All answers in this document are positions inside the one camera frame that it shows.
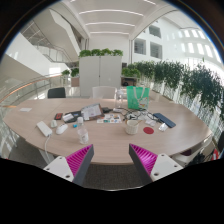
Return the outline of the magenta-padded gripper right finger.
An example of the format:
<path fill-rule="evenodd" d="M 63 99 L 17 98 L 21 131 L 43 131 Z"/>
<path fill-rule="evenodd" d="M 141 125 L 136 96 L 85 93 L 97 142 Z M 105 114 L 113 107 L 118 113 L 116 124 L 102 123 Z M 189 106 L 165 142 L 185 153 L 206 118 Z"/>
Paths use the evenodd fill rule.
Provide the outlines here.
<path fill-rule="evenodd" d="M 155 154 L 140 146 L 130 144 L 129 155 L 143 185 L 159 180 L 182 169 L 178 163 L 168 155 Z"/>

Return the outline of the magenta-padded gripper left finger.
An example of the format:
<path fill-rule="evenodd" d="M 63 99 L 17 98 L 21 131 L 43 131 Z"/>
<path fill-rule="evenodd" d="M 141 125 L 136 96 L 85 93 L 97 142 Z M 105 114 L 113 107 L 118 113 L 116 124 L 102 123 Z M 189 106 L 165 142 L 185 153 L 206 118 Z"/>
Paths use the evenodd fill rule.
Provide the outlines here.
<path fill-rule="evenodd" d="M 58 156 L 44 170 L 82 186 L 93 155 L 94 147 L 90 144 L 67 157 Z"/>

